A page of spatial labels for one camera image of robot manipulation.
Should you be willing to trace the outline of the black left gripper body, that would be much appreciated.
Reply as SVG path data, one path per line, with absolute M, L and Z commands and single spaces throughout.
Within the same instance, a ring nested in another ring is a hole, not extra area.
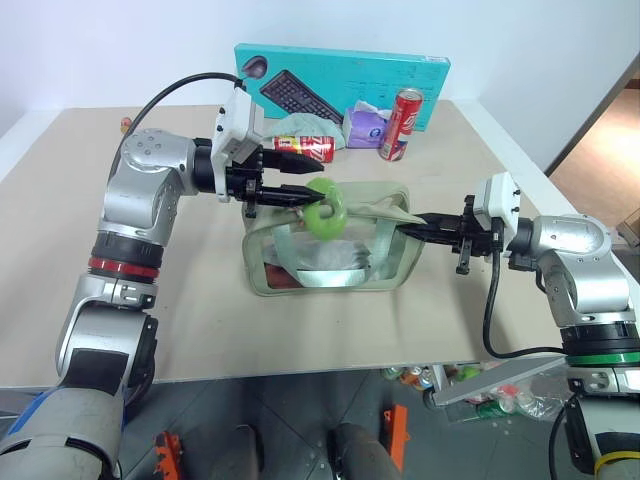
M 263 147 L 258 146 L 243 162 L 226 167 L 226 193 L 243 203 L 245 218 L 256 217 L 258 191 L 262 188 Z

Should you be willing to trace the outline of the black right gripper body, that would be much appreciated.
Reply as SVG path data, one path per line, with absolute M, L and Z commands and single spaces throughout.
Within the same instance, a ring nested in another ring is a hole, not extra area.
M 455 229 L 456 243 L 452 252 L 459 255 L 456 273 L 467 275 L 471 257 L 491 257 L 501 253 L 501 219 L 491 217 L 489 226 L 483 227 L 473 212 L 474 195 L 464 199 L 464 210 Z

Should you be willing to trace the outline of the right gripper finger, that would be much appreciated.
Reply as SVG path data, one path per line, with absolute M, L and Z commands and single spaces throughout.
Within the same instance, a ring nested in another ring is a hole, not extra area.
M 454 244 L 454 230 L 440 224 L 401 224 L 399 231 L 424 243 L 449 246 Z
M 461 215 L 441 213 L 426 213 L 422 218 L 432 230 L 458 230 L 463 220 Z

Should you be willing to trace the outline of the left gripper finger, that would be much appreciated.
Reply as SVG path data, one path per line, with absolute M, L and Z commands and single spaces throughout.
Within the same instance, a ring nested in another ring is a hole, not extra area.
M 281 185 L 259 190 L 259 204 L 276 207 L 299 207 L 320 202 L 325 195 L 301 185 Z
M 320 161 L 309 156 L 279 150 L 263 150 L 262 165 L 264 168 L 287 174 L 307 174 L 324 170 L 324 165 Z

